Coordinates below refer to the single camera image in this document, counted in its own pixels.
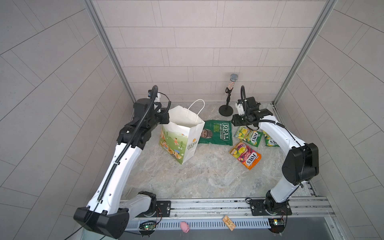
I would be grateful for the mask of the green Fox's spring tea bag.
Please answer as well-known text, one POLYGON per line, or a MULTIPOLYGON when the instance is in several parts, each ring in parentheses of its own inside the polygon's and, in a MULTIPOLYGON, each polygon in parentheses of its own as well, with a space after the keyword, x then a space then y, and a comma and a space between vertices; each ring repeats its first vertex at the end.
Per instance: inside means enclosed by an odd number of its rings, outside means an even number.
POLYGON ((235 137, 254 147, 258 147, 261 142, 262 135, 263 134, 261 132, 242 126, 238 128, 235 137))

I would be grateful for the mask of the white paper bag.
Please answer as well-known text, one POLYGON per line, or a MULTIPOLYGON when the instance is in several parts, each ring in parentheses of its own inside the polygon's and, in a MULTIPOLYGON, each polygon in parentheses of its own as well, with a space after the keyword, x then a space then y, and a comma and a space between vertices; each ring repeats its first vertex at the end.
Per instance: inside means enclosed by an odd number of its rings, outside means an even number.
POLYGON ((169 117, 170 122, 162 125, 159 144, 182 165, 194 156, 205 121, 182 106, 170 109, 169 117))

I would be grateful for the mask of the dark green snack bag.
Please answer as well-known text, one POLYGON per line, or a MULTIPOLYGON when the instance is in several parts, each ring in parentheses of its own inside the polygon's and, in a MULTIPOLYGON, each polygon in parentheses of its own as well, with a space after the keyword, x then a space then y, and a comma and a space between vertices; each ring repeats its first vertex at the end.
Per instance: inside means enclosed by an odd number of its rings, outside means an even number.
POLYGON ((199 144, 232 146, 232 123, 230 121, 208 120, 205 122, 199 144))

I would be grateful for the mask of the yellow green candy bag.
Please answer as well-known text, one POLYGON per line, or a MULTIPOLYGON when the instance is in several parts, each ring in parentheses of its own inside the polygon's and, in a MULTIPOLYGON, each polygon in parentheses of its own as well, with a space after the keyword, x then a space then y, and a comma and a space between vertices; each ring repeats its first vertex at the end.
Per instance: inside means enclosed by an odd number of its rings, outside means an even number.
POLYGON ((264 137, 265 137, 265 144, 266 147, 279 147, 278 143, 272 139, 272 137, 267 134, 265 131, 263 131, 264 137))

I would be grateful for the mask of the orange Fox's fruits bag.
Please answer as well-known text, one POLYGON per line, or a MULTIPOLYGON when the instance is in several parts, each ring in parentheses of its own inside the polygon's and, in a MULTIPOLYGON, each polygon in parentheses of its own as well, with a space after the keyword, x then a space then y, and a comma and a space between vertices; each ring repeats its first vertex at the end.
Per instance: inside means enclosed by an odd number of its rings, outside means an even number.
POLYGON ((230 154, 241 162, 248 170, 251 170, 262 159, 262 155, 243 142, 239 142, 231 150, 230 154))

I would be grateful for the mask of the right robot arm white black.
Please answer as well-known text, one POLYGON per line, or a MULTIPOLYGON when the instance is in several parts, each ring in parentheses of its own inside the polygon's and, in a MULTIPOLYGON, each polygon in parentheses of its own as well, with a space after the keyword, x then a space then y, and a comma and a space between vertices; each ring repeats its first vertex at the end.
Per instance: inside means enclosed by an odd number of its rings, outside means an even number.
POLYGON ((292 134, 268 109, 260 109, 255 98, 241 97, 237 102, 238 113, 233 115, 234 126, 253 125, 266 132, 286 155, 282 165, 283 176, 266 193, 264 202, 270 215, 281 213, 289 197, 299 186, 319 174, 319 149, 314 143, 305 143, 292 134))

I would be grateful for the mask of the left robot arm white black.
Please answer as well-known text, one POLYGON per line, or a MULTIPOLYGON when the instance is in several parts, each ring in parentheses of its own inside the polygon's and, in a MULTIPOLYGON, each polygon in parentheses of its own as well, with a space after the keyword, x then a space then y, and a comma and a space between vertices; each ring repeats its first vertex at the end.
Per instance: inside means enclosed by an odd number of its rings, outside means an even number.
POLYGON ((134 103, 134 118, 119 133, 111 164, 96 193, 85 207, 77 208, 74 220, 81 228, 104 237, 120 238, 130 220, 145 214, 157 214, 157 198, 141 191, 121 202, 123 189, 131 170, 147 141, 159 124, 169 123, 169 107, 159 98, 139 99, 134 103))

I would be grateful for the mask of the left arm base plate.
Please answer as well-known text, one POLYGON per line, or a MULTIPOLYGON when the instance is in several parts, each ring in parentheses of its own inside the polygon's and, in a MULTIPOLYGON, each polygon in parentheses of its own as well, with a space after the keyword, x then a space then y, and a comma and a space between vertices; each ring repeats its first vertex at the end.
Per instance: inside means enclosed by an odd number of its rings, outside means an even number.
POLYGON ((137 215, 137 218, 155 218, 160 217, 169 217, 171 212, 171 201, 157 201, 156 210, 152 214, 141 213, 137 215))

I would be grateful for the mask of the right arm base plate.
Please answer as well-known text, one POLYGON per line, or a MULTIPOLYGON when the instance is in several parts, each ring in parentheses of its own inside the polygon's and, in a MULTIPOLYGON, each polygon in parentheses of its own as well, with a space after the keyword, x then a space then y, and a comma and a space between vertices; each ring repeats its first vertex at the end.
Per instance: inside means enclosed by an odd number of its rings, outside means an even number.
POLYGON ((246 203, 250 205, 253 216, 292 215, 292 210, 288 201, 276 203, 274 199, 247 199, 246 203))

